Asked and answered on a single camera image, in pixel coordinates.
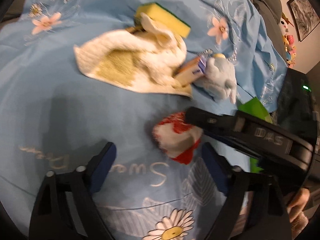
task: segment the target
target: white wall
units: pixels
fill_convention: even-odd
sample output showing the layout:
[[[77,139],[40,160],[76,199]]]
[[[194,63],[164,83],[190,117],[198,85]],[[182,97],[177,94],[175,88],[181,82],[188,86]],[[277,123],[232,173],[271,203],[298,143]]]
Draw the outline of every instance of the white wall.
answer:
[[[292,15],[287,5],[289,0],[281,0],[282,11],[294,25]],[[289,32],[294,36],[297,47],[296,65],[294,69],[307,73],[320,61],[320,24],[302,41],[298,40],[295,27],[289,24]]]

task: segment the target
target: framed picture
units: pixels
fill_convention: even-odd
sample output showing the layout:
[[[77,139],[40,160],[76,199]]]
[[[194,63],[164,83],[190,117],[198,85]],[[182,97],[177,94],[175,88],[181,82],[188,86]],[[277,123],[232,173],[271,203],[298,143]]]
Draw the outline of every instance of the framed picture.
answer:
[[[288,7],[296,26],[299,41],[303,41],[320,23],[320,19],[308,0],[290,0]]]

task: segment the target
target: yellow sponge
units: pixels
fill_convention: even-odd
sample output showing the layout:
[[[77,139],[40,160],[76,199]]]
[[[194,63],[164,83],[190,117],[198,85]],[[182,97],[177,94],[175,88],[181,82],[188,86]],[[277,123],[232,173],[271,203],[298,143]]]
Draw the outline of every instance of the yellow sponge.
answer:
[[[136,24],[139,24],[140,14],[145,13],[152,20],[166,25],[170,30],[186,38],[190,33],[190,26],[180,20],[173,13],[163,8],[158,3],[146,3],[138,7],[135,17]]]

